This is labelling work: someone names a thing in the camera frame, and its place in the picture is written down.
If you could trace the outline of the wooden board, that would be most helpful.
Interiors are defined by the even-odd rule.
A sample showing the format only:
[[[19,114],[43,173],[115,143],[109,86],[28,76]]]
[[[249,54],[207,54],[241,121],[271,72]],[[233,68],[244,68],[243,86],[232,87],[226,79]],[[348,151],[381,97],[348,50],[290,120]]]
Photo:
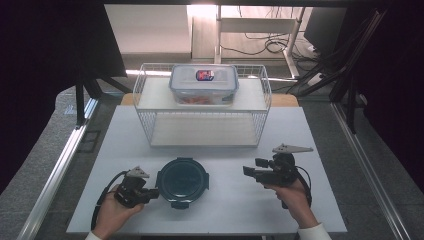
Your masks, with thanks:
[[[125,94],[121,100],[121,105],[132,105],[133,94]],[[291,94],[274,93],[272,95],[272,107],[298,107],[299,103],[295,96]]]

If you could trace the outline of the person's right hand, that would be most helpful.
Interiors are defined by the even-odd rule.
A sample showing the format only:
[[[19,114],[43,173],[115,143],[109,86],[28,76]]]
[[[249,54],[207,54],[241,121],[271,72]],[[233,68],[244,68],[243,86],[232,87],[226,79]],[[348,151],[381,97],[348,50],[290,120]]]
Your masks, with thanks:
[[[313,228],[319,225],[306,198],[306,190],[299,180],[288,187],[264,184],[266,189],[271,189],[277,198],[288,207],[290,215],[298,223],[300,229]]]

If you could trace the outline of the person's left hand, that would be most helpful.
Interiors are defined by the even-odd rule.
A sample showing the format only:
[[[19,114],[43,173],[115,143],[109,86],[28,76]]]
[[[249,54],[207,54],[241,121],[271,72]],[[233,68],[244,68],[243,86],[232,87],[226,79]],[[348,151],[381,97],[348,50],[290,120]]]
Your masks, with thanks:
[[[144,204],[138,204],[133,208],[126,208],[114,197],[118,186],[115,185],[106,194],[97,217],[96,226],[90,232],[102,240],[108,240],[115,232],[120,230],[124,224],[135,214],[141,212]]]

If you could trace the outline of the aluminium table rail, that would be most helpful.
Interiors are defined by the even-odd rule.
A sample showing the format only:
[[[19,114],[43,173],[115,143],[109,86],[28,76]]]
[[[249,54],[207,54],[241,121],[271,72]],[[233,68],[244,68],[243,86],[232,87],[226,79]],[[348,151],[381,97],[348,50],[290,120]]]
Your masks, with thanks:
[[[72,158],[87,130],[99,101],[90,98],[84,105],[82,123],[71,132],[56,164],[16,240],[34,240],[55,198]]]
[[[347,117],[343,112],[342,107],[337,103],[331,103],[330,106],[347,138],[349,145],[353,150],[353,153],[362,169],[365,178],[367,179],[371,191],[373,192],[395,239],[410,240],[410,234],[405,227],[404,221],[400,216],[397,207],[384,188],[358,137],[349,128],[347,124]]]

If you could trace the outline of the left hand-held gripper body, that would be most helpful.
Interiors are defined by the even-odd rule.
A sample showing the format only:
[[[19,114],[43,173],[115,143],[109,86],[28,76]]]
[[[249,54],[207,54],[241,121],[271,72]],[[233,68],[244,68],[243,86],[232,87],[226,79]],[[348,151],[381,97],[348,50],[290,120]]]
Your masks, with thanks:
[[[148,203],[148,190],[144,188],[145,178],[148,177],[149,175],[139,166],[129,170],[114,194],[115,199],[126,208]]]

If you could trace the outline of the white desk frame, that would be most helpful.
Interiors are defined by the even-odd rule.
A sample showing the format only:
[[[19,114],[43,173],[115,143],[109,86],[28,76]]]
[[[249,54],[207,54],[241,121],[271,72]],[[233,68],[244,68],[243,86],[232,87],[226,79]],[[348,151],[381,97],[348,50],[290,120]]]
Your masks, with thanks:
[[[291,18],[258,18],[258,17],[226,17],[222,16],[222,5],[216,6],[216,41],[214,62],[222,61],[221,35],[223,33],[259,33],[259,34],[287,34],[287,45],[282,47],[286,64],[292,79],[299,77],[298,69],[293,60],[293,49],[306,11],[300,7],[298,14]]]

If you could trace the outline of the dark monitor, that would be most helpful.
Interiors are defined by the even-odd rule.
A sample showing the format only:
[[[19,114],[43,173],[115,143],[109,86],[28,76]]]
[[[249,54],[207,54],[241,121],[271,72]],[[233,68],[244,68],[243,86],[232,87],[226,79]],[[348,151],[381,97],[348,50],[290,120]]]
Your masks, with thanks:
[[[345,41],[342,32],[345,16],[345,8],[312,9],[304,37],[322,56],[334,53]]]

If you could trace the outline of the white cabinet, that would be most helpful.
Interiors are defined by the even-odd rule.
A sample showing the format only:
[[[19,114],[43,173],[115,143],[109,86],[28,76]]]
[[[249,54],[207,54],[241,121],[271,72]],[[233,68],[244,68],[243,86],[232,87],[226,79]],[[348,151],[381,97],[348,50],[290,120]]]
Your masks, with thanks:
[[[191,52],[186,5],[106,4],[105,9],[121,53]]]

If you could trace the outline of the white wire shelf rack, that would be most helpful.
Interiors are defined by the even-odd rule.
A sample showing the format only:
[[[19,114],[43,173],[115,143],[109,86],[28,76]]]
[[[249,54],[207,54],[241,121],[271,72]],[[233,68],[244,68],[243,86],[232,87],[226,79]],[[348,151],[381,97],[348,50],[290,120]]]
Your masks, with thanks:
[[[169,88],[174,65],[143,64],[133,89],[133,104],[150,145],[259,144],[272,102],[263,65],[233,65],[239,89],[227,106],[178,104]]]

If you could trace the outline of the round glass container blue lid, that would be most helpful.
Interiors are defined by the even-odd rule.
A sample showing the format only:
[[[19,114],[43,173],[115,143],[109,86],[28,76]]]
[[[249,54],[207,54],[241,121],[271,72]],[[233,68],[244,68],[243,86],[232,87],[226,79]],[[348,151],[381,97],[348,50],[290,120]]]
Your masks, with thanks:
[[[178,157],[157,173],[155,187],[172,208],[183,210],[209,188],[209,174],[193,158]]]

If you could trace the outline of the person's right white sleeve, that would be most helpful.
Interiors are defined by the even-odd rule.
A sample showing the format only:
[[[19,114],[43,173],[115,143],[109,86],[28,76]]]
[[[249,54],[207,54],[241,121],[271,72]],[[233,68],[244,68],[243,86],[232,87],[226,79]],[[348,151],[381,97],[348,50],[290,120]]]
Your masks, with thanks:
[[[297,233],[301,240],[332,240],[322,223],[311,228],[298,229]]]

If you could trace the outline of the clear plastic food container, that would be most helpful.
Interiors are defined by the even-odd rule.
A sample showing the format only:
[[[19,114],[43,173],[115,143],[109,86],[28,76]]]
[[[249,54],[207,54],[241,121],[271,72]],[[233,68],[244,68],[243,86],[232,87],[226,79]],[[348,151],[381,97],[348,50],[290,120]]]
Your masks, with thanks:
[[[238,74],[233,65],[177,64],[169,88],[178,104],[227,106],[239,89]]]

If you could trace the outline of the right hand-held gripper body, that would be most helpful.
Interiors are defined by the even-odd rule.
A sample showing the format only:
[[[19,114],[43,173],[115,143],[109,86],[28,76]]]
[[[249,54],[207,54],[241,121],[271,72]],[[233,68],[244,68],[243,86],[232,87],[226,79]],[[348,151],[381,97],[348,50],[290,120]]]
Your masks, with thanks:
[[[311,180],[305,178],[299,173],[299,166],[295,164],[294,153],[312,152],[311,147],[300,147],[293,145],[281,145],[272,149],[274,155],[269,161],[268,168],[255,171],[255,180],[257,182],[280,187],[288,187],[296,180],[299,180],[304,186],[309,187]]]

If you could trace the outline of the black stand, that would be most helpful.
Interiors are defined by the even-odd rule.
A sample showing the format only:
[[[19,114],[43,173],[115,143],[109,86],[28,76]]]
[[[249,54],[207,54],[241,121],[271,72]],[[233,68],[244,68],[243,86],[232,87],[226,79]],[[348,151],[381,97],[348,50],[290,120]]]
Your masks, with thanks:
[[[357,91],[354,70],[385,14],[386,11],[384,10],[372,9],[369,16],[351,37],[349,44],[341,50],[342,56],[339,66],[318,83],[300,89],[295,94],[296,97],[305,97],[330,83],[335,83],[329,93],[329,100],[331,102],[340,102],[344,96],[347,96],[345,121],[353,133],[356,132],[354,126],[354,111],[356,107]]]
[[[98,100],[103,91],[97,82],[98,79],[103,80],[107,84],[112,87],[120,90],[123,93],[130,93],[131,90],[119,83],[117,80],[113,79],[111,76],[107,76],[105,73],[97,69],[92,70],[84,70],[82,74],[77,77],[77,81],[75,84],[75,94],[76,94],[76,112],[77,112],[77,120],[76,120],[76,128],[80,129],[85,122],[88,120],[85,111],[84,105],[84,92],[87,92],[88,95],[94,99]]]

